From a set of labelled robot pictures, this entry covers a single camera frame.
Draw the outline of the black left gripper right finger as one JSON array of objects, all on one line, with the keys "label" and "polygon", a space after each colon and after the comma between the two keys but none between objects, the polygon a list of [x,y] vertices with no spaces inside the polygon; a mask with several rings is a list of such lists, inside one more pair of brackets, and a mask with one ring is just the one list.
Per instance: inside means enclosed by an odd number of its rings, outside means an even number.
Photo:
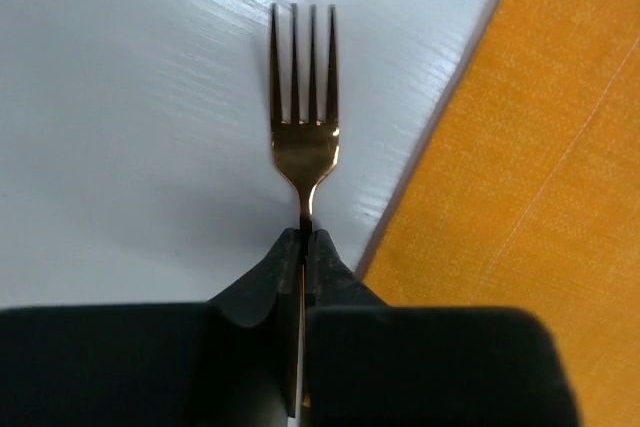
[{"label": "black left gripper right finger", "polygon": [[306,386],[314,426],[578,426],[554,340],[511,307],[392,307],[315,232]]}]

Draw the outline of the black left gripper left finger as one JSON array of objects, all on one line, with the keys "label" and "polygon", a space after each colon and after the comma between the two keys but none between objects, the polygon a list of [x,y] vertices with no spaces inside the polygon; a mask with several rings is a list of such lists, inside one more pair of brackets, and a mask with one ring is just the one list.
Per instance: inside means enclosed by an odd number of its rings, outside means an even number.
[{"label": "black left gripper left finger", "polygon": [[285,426],[299,411],[301,239],[207,301],[7,308],[5,426]]}]

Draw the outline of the orange Mickey Mouse placemat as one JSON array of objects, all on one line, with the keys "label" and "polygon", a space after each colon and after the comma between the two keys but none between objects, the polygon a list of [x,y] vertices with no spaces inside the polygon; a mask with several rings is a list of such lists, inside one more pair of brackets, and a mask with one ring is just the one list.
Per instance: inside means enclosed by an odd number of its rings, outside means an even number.
[{"label": "orange Mickey Mouse placemat", "polygon": [[368,269],[553,331],[583,421],[639,422],[639,0],[501,0]]}]

